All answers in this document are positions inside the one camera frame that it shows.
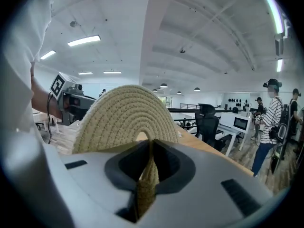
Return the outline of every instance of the window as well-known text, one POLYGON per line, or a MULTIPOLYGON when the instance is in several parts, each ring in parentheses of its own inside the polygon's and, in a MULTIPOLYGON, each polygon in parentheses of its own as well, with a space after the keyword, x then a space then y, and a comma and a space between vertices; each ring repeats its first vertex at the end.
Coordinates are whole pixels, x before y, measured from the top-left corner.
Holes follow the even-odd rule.
POLYGON ((167 108, 172 108, 172 97, 158 96, 167 108))

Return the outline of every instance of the fluorescent light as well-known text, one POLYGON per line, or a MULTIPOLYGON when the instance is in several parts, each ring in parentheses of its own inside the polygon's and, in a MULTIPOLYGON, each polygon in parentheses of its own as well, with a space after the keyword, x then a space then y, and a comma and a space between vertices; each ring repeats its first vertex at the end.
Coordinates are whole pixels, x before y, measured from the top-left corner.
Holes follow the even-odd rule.
POLYGON ((79 75, 93 74, 92 72, 78 73, 79 75))
POLYGON ((73 47, 73 46, 76 46, 76 45, 79 45, 79 44, 84 44, 84 43, 99 41, 99 40, 100 40, 99 36, 91 36, 91 37, 87 37, 87 38, 72 41, 72 42, 68 43, 68 45, 70 47, 73 47))
POLYGON ((45 55, 43 55, 40 59, 44 60, 44 59, 46 59, 47 57, 49 57, 49 56, 51 56, 51 55, 53 55, 53 54, 55 54, 55 53, 56 53, 55 51, 51 50, 50 52, 48 52, 48 53, 46 53, 45 55))
POLYGON ((119 71, 104 71, 104 74, 121 74, 119 71))
POLYGON ((282 64, 283 64, 283 59, 279 59, 279 60, 277 61, 277 68, 276 68, 276 71, 277 71, 277 72, 281 72, 282 64))
POLYGON ((283 25, 282 25, 282 20, 281 20, 279 9, 276 5, 276 1, 275 0, 267 0, 267 3, 268 3, 268 5, 271 9, 272 16, 275 20, 276 33, 281 34, 281 33, 283 33, 283 25))

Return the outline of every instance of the white ceiling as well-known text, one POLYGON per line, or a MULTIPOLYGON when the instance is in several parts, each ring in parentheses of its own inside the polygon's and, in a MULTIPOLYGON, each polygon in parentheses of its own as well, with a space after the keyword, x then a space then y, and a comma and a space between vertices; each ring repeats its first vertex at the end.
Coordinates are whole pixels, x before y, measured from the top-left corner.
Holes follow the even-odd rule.
MULTIPOLYGON (((149 89, 167 83, 189 92, 225 72, 275 72, 271 16, 265 0, 55 0, 40 55, 56 54, 41 63, 74 76, 93 72, 81 78, 119 70, 149 89), (80 26, 71 27, 74 20, 80 26), (92 35, 101 41, 67 45, 92 35)), ((297 47, 291 32, 283 71, 297 69, 297 47)))

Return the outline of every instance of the striped shirt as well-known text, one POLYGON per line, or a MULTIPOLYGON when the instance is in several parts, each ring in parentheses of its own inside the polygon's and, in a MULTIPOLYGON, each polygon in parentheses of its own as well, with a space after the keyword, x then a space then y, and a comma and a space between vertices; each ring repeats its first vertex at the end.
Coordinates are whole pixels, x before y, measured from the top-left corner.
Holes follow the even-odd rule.
POLYGON ((265 127, 261 136, 261 143, 273 143, 276 144, 276 139, 269 138, 269 131, 274 126, 278 126, 281 119, 281 114, 283 110, 283 104, 278 99, 278 97, 273 98, 270 102, 270 106, 267 109, 267 113, 263 119, 265 127))

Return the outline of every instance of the black office chair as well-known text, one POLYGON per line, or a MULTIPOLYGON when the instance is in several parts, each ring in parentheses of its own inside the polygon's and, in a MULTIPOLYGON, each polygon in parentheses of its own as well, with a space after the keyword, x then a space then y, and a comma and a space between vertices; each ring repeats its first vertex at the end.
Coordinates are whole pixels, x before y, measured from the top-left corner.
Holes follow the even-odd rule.
POLYGON ((219 119, 214 115, 215 108, 209 104, 199 104, 199 111, 195 113, 197 127, 196 137, 202 135, 202 141, 215 148, 215 135, 219 124, 219 119))

